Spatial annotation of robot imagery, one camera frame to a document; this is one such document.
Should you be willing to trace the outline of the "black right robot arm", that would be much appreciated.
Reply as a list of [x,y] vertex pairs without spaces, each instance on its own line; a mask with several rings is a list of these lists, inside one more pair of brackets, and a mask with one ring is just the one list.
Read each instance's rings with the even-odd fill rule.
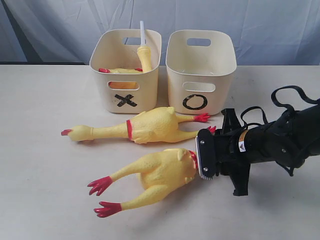
[[276,120],[241,125],[233,108],[226,108],[221,129],[201,129],[196,138],[199,176],[211,180],[229,176],[234,196],[248,195],[252,164],[275,162],[293,175],[308,157],[320,154],[320,105],[286,110]]

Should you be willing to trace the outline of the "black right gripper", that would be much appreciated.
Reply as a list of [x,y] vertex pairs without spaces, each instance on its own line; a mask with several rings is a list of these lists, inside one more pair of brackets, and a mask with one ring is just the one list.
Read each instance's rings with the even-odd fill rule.
[[251,164],[241,159],[238,145],[244,128],[233,108],[226,108],[221,113],[222,128],[214,133],[203,128],[195,138],[198,173],[204,180],[229,176],[234,186],[233,195],[247,196]]

